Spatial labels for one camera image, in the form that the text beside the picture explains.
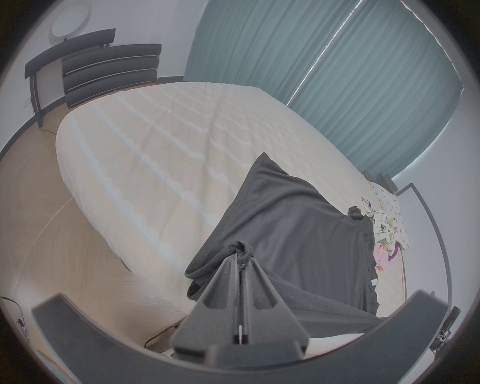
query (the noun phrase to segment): wooden floor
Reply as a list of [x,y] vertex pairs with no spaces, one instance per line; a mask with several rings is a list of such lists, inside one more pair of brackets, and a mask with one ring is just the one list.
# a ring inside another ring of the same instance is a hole
[[[35,124],[0,161],[0,293],[18,302],[30,345],[56,361],[31,308],[61,292],[119,339],[140,346],[183,313],[129,272],[63,183],[55,133],[66,105]],[[21,318],[5,301],[14,321]]]

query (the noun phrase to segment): wall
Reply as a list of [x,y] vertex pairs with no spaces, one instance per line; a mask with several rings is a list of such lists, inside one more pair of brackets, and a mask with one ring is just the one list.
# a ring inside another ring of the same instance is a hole
[[[15,57],[1,77],[0,148],[33,116],[25,64],[50,48],[48,32],[57,14],[70,0],[55,2],[32,27]],[[91,0],[88,24],[76,35],[116,28],[112,45],[162,44],[157,76],[183,76],[195,29],[208,0]],[[37,75],[38,97],[42,107],[64,95],[60,60],[42,68]]]
[[[413,183],[442,234],[452,276],[452,305],[461,314],[458,329],[480,288],[480,87],[473,70],[446,29],[418,0],[404,0],[437,37],[465,88],[457,109],[440,135],[393,178],[399,189]],[[404,378],[412,383],[433,362],[430,351]]]

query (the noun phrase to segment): patterned pillow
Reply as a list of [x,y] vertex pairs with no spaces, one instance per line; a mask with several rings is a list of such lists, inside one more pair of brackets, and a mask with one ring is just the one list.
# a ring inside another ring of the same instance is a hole
[[378,200],[380,200],[380,205],[382,206],[383,211],[388,216],[393,216],[397,220],[397,241],[400,243],[403,249],[410,249],[408,244],[407,231],[405,229],[402,213],[400,211],[400,205],[398,204],[396,196],[392,195],[389,191],[387,191],[385,188],[378,185],[377,183],[370,182],[370,184],[372,185],[373,190],[377,194]]

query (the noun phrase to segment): black cloth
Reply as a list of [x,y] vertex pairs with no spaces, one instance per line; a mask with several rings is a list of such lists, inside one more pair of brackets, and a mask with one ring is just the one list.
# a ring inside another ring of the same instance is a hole
[[381,321],[373,246],[357,207],[342,214],[263,153],[187,267],[187,296],[197,300],[226,257],[253,256],[311,337],[363,333]]

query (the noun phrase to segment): wall socket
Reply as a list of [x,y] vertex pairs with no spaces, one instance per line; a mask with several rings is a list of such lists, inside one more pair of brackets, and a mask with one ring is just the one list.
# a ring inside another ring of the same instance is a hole
[[30,104],[32,104],[32,99],[31,99],[31,98],[25,99],[24,102],[22,103],[22,108],[25,109],[25,108],[27,108]]

